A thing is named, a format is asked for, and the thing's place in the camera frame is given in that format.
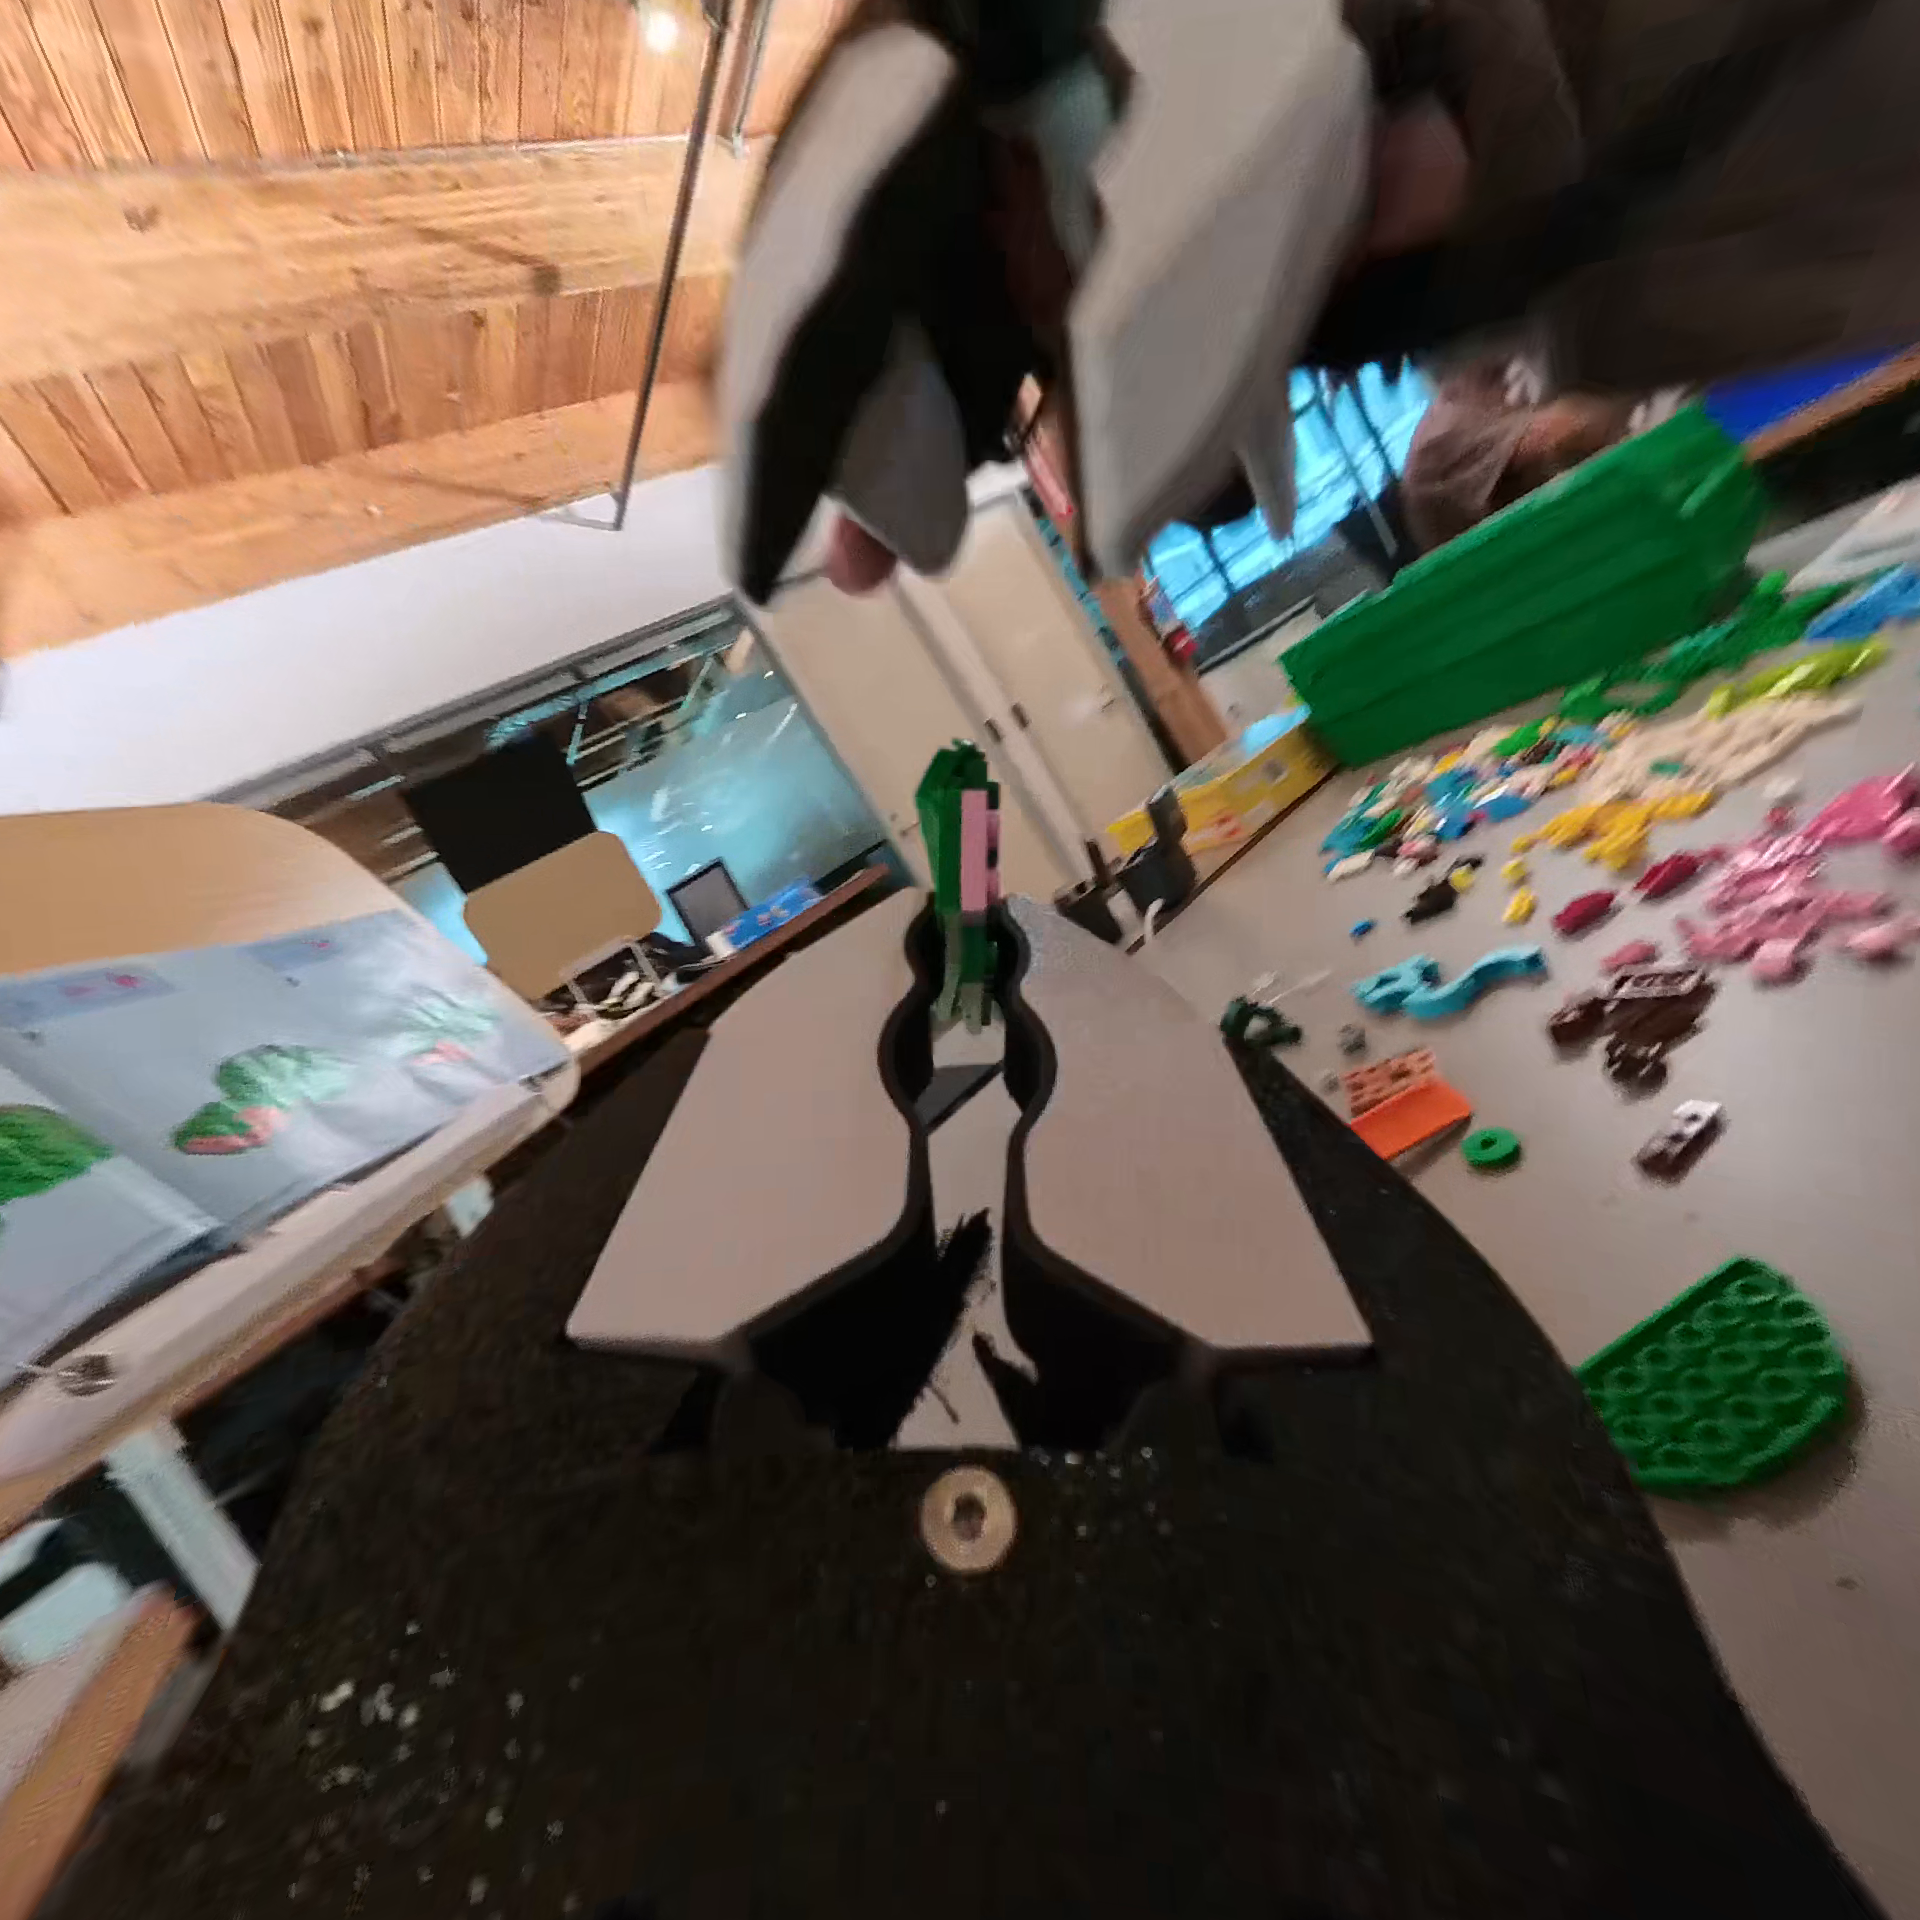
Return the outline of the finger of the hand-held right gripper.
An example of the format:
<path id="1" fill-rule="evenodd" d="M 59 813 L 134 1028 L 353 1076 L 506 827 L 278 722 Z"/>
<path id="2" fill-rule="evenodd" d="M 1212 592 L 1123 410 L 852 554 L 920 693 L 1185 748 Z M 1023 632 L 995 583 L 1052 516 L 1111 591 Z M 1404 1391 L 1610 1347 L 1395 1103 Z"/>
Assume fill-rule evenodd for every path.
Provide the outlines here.
<path id="1" fill-rule="evenodd" d="M 1328 2 L 1105 4 L 1120 105 L 1065 314 L 1089 557 L 1135 572 L 1233 480 L 1295 514 L 1291 371 L 1370 204 L 1375 76 Z"/>
<path id="2" fill-rule="evenodd" d="M 770 602 L 819 511 L 946 567 L 969 443 L 929 312 L 971 188 L 961 66 L 913 20 L 843 35 L 760 178 L 716 371 L 720 539 Z"/>

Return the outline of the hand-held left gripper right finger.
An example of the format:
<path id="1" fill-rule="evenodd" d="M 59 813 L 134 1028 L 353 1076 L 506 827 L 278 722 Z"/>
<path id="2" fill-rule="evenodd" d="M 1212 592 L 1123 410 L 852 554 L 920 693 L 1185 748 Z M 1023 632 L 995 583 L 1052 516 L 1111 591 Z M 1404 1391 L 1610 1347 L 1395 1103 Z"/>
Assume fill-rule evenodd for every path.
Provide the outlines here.
<path id="1" fill-rule="evenodd" d="M 1234 1056 L 1139 957 L 1004 908 L 1002 1298 L 1041 1369 L 1353 1363 L 1372 1333 Z"/>

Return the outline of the green and pink lego assembly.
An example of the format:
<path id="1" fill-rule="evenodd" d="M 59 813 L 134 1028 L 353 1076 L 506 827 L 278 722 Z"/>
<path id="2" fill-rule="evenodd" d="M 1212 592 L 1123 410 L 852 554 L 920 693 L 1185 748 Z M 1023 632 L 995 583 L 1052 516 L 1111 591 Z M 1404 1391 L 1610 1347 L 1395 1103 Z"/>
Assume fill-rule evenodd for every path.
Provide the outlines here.
<path id="1" fill-rule="evenodd" d="M 1002 791 L 966 738 L 938 749 L 918 788 L 931 892 L 944 940 L 938 1018 L 971 1033 L 995 1020 L 1002 911 Z"/>

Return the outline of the cyan curved lego piece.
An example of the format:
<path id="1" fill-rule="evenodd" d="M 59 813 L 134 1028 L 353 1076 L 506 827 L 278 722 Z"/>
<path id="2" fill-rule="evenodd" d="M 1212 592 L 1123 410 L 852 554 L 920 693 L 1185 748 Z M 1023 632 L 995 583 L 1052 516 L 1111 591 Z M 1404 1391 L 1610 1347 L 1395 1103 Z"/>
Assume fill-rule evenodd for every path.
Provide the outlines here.
<path id="1" fill-rule="evenodd" d="M 1432 955 L 1415 954 L 1353 981 L 1352 996 L 1367 1016 L 1434 1024 L 1463 1018 L 1498 987 L 1543 977 L 1547 960 L 1537 945 L 1494 948 L 1451 977 Z"/>

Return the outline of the yellow lego box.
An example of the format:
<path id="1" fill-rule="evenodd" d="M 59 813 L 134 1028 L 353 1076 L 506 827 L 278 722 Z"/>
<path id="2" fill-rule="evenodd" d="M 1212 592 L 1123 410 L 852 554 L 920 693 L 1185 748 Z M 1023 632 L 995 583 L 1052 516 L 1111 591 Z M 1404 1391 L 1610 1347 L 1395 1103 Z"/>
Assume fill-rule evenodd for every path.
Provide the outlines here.
<path id="1" fill-rule="evenodd" d="M 1170 779 L 1191 857 L 1244 844 L 1298 808 L 1336 765 L 1303 704 L 1274 712 Z"/>

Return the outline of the stack of green lego baseplates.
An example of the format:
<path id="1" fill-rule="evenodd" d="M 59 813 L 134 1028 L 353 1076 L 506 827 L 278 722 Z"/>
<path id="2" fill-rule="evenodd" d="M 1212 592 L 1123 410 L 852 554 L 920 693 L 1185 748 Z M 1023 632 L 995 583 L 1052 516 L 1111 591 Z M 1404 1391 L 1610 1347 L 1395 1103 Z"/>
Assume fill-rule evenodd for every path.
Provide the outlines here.
<path id="1" fill-rule="evenodd" d="M 1710 624 L 1766 505 L 1743 447 L 1688 408 L 1338 611 L 1280 671 L 1338 764 L 1402 757 Z"/>

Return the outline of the lego instruction booklet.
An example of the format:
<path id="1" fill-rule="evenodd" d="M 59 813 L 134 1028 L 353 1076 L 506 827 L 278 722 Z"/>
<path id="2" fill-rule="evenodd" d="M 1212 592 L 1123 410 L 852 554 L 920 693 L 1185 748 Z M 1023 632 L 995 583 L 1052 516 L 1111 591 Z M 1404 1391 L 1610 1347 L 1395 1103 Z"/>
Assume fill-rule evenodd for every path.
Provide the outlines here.
<path id="1" fill-rule="evenodd" d="M 572 1064 L 398 905 L 3 985 L 6 1381 L 86 1323 Z"/>

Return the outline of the dark brown lego cluster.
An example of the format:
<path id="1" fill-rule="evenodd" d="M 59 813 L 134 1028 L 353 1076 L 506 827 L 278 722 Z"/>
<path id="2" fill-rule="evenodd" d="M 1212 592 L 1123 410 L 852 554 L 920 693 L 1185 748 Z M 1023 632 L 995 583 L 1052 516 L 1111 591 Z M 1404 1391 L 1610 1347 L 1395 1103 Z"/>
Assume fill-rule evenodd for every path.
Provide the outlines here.
<path id="1" fill-rule="evenodd" d="M 1600 1051 L 1600 1067 L 1624 1093 L 1648 1095 L 1668 1074 L 1674 1051 L 1703 1024 L 1716 981 L 1702 967 L 1634 967 L 1564 1001 L 1546 1021 L 1567 1056 Z"/>

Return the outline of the dark lego piece white top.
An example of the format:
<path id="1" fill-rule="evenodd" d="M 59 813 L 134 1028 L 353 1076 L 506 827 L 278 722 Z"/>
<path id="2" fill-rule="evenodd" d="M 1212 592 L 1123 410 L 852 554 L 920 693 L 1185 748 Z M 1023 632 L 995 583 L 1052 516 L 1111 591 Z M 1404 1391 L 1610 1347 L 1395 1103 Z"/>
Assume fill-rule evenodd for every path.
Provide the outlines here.
<path id="1" fill-rule="evenodd" d="M 1636 1151 L 1636 1170 L 1657 1185 L 1676 1185 L 1722 1137 L 1723 1120 L 1723 1105 L 1716 1099 L 1680 1103 Z"/>

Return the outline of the pile of mixed lego pieces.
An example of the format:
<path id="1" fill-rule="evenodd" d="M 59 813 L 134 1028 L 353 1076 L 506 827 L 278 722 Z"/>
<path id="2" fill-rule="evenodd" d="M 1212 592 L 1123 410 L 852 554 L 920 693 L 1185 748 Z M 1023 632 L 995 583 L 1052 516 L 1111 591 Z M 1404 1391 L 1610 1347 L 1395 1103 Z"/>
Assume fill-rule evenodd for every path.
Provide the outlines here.
<path id="1" fill-rule="evenodd" d="M 1811 737 L 1855 721 L 1852 689 L 1883 664 L 1891 629 L 1916 627 L 1916 595 L 1912 560 L 1802 592 L 1770 575 L 1726 620 L 1567 689 L 1546 716 L 1400 761 L 1338 819 L 1323 876 L 1350 881 L 1376 864 L 1426 876 L 1404 920 L 1436 920 L 1482 868 L 1480 856 L 1454 848 L 1522 821 L 1502 864 L 1506 925 L 1538 912 L 1529 857 L 1561 850 L 1610 879 L 1553 915 L 1567 940 L 1611 920 L 1628 897 L 1654 905 L 1702 884 L 1698 912 L 1676 931 L 1684 955 L 1710 970 L 1786 985 L 1827 940 L 1862 965 L 1902 965 L 1916 955 L 1916 908 L 1836 884 L 1830 861 L 1874 848 L 1916 868 L 1914 764 L 1843 788 L 1807 819 L 1798 784 L 1782 779 L 1762 825 L 1735 848 L 1662 856 L 1654 837 L 1696 823 Z"/>

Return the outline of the green quarter round lego plate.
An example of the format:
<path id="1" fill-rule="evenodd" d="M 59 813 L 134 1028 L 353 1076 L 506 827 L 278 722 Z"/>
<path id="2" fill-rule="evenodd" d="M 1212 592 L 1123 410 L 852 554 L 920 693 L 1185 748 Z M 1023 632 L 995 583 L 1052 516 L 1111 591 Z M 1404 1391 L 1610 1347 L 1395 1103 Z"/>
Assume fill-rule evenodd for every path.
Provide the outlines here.
<path id="1" fill-rule="evenodd" d="M 1855 1394 L 1824 1309 L 1752 1256 L 1676 1295 L 1575 1378 L 1631 1481 L 1680 1499 L 1787 1472 L 1836 1435 Z"/>

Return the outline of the person's right hand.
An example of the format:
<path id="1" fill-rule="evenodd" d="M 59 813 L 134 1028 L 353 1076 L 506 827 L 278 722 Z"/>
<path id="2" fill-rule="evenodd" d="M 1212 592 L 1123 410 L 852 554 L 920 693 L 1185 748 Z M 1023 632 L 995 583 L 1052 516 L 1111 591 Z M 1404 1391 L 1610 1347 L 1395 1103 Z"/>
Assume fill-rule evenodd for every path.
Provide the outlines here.
<path id="1" fill-rule="evenodd" d="M 1367 192 L 1353 266 L 1434 247 L 1454 231 L 1472 192 L 1472 156 L 1436 93 L 1415 93 L 1376 114 Z"/>

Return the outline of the metal ceiling rod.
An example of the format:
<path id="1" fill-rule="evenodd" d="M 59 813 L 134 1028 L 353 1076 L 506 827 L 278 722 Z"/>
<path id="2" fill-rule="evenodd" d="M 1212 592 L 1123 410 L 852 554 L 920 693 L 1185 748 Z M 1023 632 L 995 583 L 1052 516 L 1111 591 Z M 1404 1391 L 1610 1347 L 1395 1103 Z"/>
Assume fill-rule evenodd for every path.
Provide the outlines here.
<path id="1" fill-rule="evenodd" d="M 638 338 L 632 375 L 614 397 L 628 403 L 618 464 L 603 484 L 602 512 L 556 507 L 551 514 L 598 533 L 623 535 L 647 479 L 705 467 L 716 453 L 716 365 L 724 305 L 742 234 L 761 181 L 768 136 L 753 131 L 778 4 L 700 4 L 703 52 L 688 131 L 647 276 L 607 288 L 627 298 Z"/>

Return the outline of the orange brick separator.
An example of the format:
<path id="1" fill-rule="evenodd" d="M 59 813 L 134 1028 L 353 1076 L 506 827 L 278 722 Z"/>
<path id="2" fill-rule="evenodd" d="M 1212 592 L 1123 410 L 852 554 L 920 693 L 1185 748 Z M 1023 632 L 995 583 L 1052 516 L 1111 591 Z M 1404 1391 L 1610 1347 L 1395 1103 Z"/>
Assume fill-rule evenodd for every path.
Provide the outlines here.
<path id="1" fill-rule="evenodd" d="M 1396 1161 L 1472 1120 L 1475 1106 L 1446 1079 L 1428 1079 L 1384 1098 L 1352 1120 L 1380 1161 Z"/>

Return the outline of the beige chair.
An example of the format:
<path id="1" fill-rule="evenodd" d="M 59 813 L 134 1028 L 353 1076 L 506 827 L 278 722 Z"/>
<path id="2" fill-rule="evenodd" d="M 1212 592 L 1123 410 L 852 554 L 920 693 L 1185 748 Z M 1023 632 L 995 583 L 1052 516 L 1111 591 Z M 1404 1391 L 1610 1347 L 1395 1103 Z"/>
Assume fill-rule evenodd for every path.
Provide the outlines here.
<path id="1" fill-rule="evenodd" d="M 488 967 L 528 1004 L 638 948 L 663 923 L 633 853 L 603 829 L 468 892 L 462 915 Z"/>

